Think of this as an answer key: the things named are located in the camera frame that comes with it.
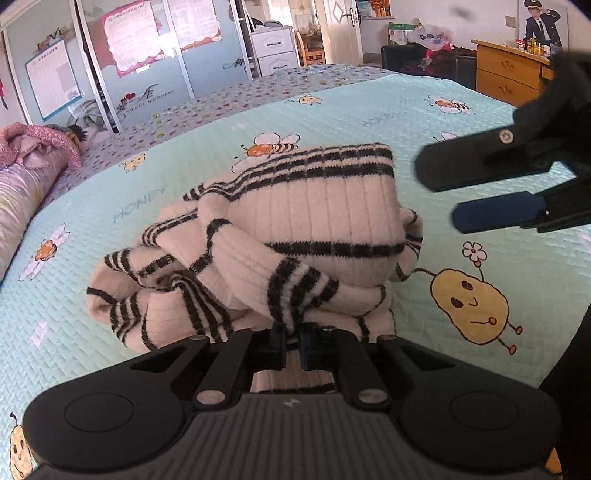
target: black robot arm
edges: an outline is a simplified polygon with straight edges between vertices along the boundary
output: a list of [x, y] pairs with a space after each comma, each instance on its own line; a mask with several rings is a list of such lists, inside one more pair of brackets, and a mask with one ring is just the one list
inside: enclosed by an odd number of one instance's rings
[[549, 232], [591, 223], [591, 54], [552, 60], [554, 80], [513, 114], [514, 124], [426, 146], [415, 160], [432, 192], [546, 173], [561, 161], [577, 177], [538, 193], [464, 202], [452, 213], [463, 233], [509, 226]]

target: bed sheet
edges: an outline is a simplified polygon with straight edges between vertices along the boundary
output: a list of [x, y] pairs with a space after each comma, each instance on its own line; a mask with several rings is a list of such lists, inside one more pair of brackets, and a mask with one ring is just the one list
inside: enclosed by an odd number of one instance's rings
[[[18, 421], [43, 390], [132, 356], [86, 313], [85, 288], [94, 265], [105, 254], [133, 244], [159, 209], [225, 171], [261, 133], [290, 137], [296, 147], [390, 145], [400, 201], [421, 214], [425, 236], [419, 260], [424, 271], [394, 290], [398, 334], [540, 384], [591, 301], [590, 229], [546, 234], [507, 229], [463, 236], [450, 226], [449, 212], [467, 199], [545, 189], [571, 178], [568, 169], [558, 164], [546, 175], [432, 194], [414, 178], [413, 158], [419, 149], [450, 134], [509, 124], [512, 107], [447, 80], [400, 74], [306, 94], [236, 113], [126, 158], [33, 219], [0, 289], [0, 398], [5, 412], [0, 434], [6, 441], [15, 425], [10, 412]], [[304, 96], [308, 100], [300, 102]], [[59, 244], [57, 251], [39, 260], [33, 278], [23, 278], [46, 239]], [[445, 280], [446, 275], [451, 276], [448, 283], [456, 282], [453, 296], [463, 306], [474, 303], [465, 298], [466, 282], [473, 298], [486, 300], [493, 309], [489, 320], [496, 316], [503, 322], [501, 333], [485, 345], [478, 344], [482, 339], [473, 332], [455, 326], [456, 312], [439, 308], [442, 297], [431, 284], [434, 277]], [[0, 475], [9, 476], [10, 458], [8, 449], [4, 451]]]
[[128, 128], [121, 135], [91, 147], [82, 157], [82, 168], [66, 170], [45, 198], [43, 207], [111, 165], [220, 118], [300, 93], [374, 80], [390, 73], [375, 67], [311, 65], [241, 83], [157, 113], [149, 122]]

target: pink blanket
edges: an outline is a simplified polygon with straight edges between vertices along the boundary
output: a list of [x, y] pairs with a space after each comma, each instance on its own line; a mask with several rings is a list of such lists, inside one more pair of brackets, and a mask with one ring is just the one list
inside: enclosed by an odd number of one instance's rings
[[[23, 135], [33, 137], [36, 141], [22, 145]], [[63, 148], [68, 156], [68, 165], [72, 168], [80, 168], [80, 152], [73, 142], [62, 132], [49, 127], [39, 125], [12, 124], [6, 128], [0, 128], [0, 169], [13, 163], [23, 165], [23, 159], [35, 149], [44, 153], [51, 147]]]

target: drawer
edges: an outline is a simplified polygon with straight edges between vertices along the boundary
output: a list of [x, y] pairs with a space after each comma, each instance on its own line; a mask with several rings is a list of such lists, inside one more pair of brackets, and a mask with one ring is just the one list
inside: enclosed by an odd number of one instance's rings
[[254, 34], [252, 43], [259, 58], [294, 50], [290, 28]]
[[542, 78], [544, 80], [554, 80], [554, 70], [548, 67], [542, 67]]
[[280, 53], [271, 57], [263, 57], [259, 59], [261, 67], [261, 75], [266, 76], [275, 73], [279, 70], [294, 69], [300, 66], [300, 61], [297, 53], [291, 51], [289, 53]]
[[496, 48], [478, 45], [478, 69], [510, 78], [534, 89], [540, 83], [540, 63]]
[[483, 70], [477, 72], [476, 91], [513, 106], [521, 106], [539, 95], [535, 88]]

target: door handle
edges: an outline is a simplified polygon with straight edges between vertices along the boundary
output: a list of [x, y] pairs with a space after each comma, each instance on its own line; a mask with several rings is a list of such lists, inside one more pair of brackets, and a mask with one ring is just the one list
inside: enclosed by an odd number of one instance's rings
[[351, 26], [355, 26], [355, 13], [353, 12], [352, 8], [349, 8], [349, 13], [343, 15], [343, 17], [350, 17], [351, 18]]

